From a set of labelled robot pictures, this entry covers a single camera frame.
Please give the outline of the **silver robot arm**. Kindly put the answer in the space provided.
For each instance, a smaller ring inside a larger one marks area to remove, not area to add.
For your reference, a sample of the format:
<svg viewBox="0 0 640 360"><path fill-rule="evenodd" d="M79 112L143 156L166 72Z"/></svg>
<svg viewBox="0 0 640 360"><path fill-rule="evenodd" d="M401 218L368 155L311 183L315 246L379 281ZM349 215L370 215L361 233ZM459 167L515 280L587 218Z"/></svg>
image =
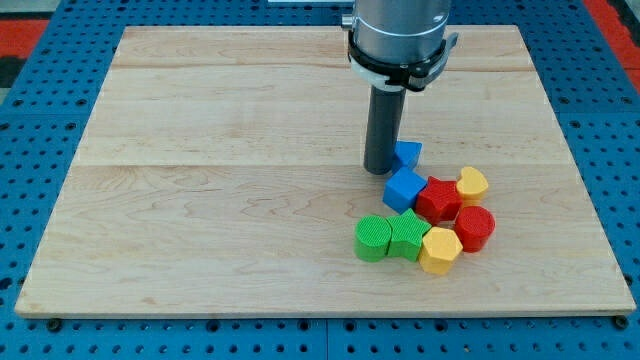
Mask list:
<svg viewBox="0 0 640 360"><path fill-rule="evenodd" d="M366 56L388 64L413 64L441 47L450 9L450 0L355 0L342 27Z"/></svg>

